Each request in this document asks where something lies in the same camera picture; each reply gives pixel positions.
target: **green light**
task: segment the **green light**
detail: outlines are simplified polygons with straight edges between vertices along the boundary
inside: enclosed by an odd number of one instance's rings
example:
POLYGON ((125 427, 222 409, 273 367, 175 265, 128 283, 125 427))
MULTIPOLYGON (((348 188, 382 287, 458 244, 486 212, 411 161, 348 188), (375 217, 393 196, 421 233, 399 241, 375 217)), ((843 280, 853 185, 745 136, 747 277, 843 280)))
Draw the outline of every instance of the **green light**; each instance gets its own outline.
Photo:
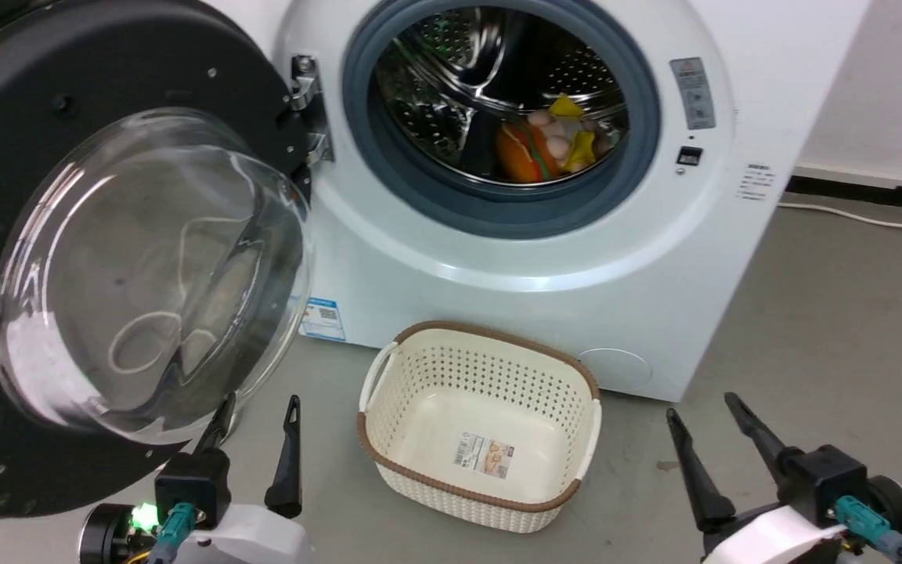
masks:
POLYGON ((158 507, 154 504, 140 504, 132 509, 132 525, 136 529, 151 531, 162 524, 158 520, 158 507))

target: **black baseboard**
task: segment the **black baseboard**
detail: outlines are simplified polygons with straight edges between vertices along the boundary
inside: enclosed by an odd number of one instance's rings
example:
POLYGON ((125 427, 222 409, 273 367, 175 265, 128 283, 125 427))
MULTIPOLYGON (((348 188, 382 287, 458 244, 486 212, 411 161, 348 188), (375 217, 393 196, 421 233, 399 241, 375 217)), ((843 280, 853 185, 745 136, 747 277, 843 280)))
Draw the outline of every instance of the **black baseboard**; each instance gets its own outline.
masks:
POLYGON ((786 192, 808 193, 811 196, 841 197, 844 200, 859 200, 883 206, 902 208, 902 186, 895 189, 864 186, 860 183, 843 183, 812 179, 806 176, 792 176, 786 192))

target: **gray label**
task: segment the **gray label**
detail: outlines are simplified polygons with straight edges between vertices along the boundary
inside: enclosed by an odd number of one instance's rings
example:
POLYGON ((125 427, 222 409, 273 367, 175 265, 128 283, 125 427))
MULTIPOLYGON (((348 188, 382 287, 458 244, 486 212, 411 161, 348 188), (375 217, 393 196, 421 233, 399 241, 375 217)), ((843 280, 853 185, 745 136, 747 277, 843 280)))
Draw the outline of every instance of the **gray label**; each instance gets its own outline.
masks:
POLYGON ((716 111, 705 67, 698 57, 670 61, 673 77, 677 79, 680 99, 684 101, 684 116, 688 129, 708 129, 716 126, 716 111))

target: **yellow wire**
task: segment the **yellow wire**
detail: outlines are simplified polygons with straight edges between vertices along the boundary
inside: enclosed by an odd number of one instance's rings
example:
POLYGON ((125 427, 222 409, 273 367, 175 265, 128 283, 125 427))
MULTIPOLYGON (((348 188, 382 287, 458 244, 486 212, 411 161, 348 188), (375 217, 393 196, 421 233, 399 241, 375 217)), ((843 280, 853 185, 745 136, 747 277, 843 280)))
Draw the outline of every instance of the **yellow wire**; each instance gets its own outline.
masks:
POLYGON ((135 554, 135 556, 132 556, 128 558, 128 560, 124 561, 124 564, 139 564, 139 562, 148 558, 149 554, 151 554, 151 550, 146 550, 143 553, 135 554))

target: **yellow fabric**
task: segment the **yellow fabric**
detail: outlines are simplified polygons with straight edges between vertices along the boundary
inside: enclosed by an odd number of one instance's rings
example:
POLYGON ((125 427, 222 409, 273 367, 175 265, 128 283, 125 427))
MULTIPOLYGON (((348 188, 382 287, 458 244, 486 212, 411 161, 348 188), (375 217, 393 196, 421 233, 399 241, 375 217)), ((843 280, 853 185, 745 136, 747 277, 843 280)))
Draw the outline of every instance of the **yellow fabric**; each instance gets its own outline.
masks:
POLYGON ((569 147, 569 156, 566 157, 562 170, 566 172, 576 172, 576 165, 583 164, 584 168, 590 167, 597 158, 594 157, 594 133, 593 132, 577 132, 573 138, 573 143, 569 147))
POLYGON ((583 116, 583 109, 579 106, 576 106, 573 103, 573 100, 569 99, 569 96, 562 94, 558 99, 552 103, 552 106, 548 107, 549 114, 557 115, 558 117, 563 118, 580 118, 583 116))

